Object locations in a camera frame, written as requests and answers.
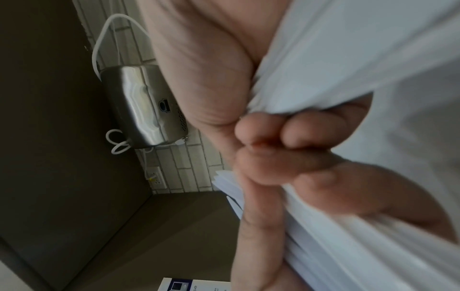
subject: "electrical outlet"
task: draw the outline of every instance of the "electrical outlet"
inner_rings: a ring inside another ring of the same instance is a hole
[[[149,167],[149,174],[152,176],[150,184],[154,189],[166,189],[166,182],[164,181],[163,173],[160,167]]]

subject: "box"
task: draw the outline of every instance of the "box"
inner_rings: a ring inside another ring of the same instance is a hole
[[[158,291],[231,291],[230,282],[163,278]]]

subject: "tile backsplash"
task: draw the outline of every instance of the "tile backsplash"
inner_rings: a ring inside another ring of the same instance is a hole
[[[92,46],[112,13],[127,14],[143,24],[135,0],[73,0],[73,3]],[[98,56],[100,68],[153,62],[153,49],[141,30],[125,19],[115,20],[101,45]],[[212,191],[211,178],[215,172],[230,169],[211,142],[196,128],[188,127],[189,136],[185,145],[157,147],[145,153],[145,161],[142,150],[136,150],[147,175],[151,175],[157,166],[163,172],[168,189],[154,189],[154,193]]]

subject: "metal container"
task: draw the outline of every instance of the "metal container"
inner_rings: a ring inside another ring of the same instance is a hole
[[[187,136],[185,117],[157,65],[110,67],[101,79],[131,147],[150,148]]]

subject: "fingernail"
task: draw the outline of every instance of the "fingernail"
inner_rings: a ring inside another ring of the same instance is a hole
[[[312,189],[330,187],[337,181],[337,175],[331,170],[305,173],[301,175],[301,178]]]
[[[248,145],[251,152],[259,155],[270,156],[276,152],[276,148],[265,142]]]

